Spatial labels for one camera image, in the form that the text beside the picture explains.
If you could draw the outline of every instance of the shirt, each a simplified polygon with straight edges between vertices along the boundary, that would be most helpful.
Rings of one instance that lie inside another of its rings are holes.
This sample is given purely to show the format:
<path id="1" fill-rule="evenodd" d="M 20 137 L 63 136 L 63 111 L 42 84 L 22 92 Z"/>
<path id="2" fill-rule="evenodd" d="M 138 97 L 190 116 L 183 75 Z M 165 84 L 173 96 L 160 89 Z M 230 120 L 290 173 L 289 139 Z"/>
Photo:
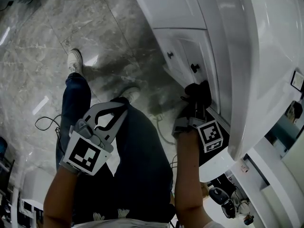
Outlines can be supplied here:
<path id="1" fill-rule="evenodd" d="M 136 219 L 119 218 L 111 220 L 91 221 L 73 226 L 73 228 L 168 228 L 167 223 L 145 222 Z M 222 225 L 212 221 L 202 228 L 224 228 Z"/>

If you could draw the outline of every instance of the drawer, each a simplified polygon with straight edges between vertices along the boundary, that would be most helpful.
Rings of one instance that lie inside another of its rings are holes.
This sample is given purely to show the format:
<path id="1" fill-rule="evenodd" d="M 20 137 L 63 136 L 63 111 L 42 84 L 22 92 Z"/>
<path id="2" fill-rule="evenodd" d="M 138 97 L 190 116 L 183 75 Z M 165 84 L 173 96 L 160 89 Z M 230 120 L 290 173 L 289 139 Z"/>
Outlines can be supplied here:
<path id="1" fill-rule="evenodd" d="M 184 83 L 180 84 L 183 87 L 207 80 L 212 97 L 211 107 L 220 114 L 218 76 L 208 31 L 202 29 L 154 29 L 153 31 L 173 78 L 179 83 L 182 79 Z M 170 53 L 174 55 L 171 59 L 169 59 Z"/>
<path id="2" fill-rule="evenodd" d="M 172 35 L 184 49 L 194 82 L 209 82 L 212 109 L 220 114 L 219 83 L 211 42 L 207 30 L 175 29 Z"/>
<path id="3" fill-rule="evenodd" d="M 171 35 L 170 29 L 155 29 L 154 34 L 168 65 L 166 71 L 183 87 L 194 83 L 181 42 Z"/>
<path id="4" fill-rule="evenodd" d="M 137 0 L 137 2 L 152 28 L 206 28 L 197 0 Z"/>

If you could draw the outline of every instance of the cabinet handle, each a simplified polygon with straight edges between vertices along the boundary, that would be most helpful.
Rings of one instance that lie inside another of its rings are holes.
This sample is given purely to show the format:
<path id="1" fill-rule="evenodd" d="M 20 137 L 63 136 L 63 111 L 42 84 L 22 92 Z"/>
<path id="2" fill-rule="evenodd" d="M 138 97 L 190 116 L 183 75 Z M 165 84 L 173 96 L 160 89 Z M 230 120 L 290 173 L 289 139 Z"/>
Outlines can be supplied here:
<path id="1" fill-rule="evenodd" d="M 191 64 L 191 69 L 192 69 L 192 71 L 194 72 L 194 73 L 196 73 L 197 71 L 198 71 L 198 69 L 199 69 L 199 65 L 197 64 L 197 65 L 194 65 L 194 64 Z"/>
<path id="2" fill-rule="evenodd" d="M 174 56 L 174 54 L 172 53 L 172 52 L 167 52 L 167 55 L 168 55 L 168 57 L 171 59 L 171 57 L 173 57 Z"/>

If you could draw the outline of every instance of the floor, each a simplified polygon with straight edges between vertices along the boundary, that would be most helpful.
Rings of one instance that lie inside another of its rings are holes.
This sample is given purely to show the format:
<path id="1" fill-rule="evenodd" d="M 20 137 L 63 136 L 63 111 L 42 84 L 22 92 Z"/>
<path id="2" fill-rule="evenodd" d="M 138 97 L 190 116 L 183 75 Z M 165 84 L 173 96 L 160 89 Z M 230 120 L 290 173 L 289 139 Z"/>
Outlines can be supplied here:
<path id="1" fill-rule="evenodd" d="M 60 114 L 72 48 L 82 52 L 91 104 L 107 102 L 124 87 L 137 85 L 142 92 L 134 106 L 154 125 L 156 118 L 162 119 L 162 135 L 174 142 L 171 129 L 183 106 L 183 89 L 164 72 L 165 60 L 136 0 L 14 3 L 0 12 L 0 135 L 16 160 L 12 182 L 20 170 L 41 167 L 56 173 L 56 126 L 42 132 L 34 123 L 41 116 Z M 46 97 L 47 103 L 34 114 Z M 49 123 L 40 122 L 39 127 Z M 161 142 L 171 162 L 175 146 Z M 108 161 L 113 172 L 118 163 L 114 151 Z"/>

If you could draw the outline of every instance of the blue jeans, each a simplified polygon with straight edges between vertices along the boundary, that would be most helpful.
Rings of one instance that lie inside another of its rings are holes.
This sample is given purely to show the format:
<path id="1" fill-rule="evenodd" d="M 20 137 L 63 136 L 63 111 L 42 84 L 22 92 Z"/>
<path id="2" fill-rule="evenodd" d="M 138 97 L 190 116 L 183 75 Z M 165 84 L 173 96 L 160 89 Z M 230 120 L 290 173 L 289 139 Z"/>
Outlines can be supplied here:
<path id="1" fill-rule="evenodd" d="M 86 80 L 72 73 L 66 80 L 60 123 L 61 147 L 66 151 L 69 129 L 90 108 L 91 91 Z M 116 142 L 120 163 L 113 176 L 105 164 L 95 176 L 80 175 L 74 197 L 73 223 L 93 221 L 93 213 L 117 219 L 118 209 L 128 209 L 129 219 L 169 222 L 174 207 L 169 204 L 172 170 L 151 121 L 132 107 L 126 98 L 128 115 L 119 129 Z M 56 164 L 63 156 L 56 147 Z"/>

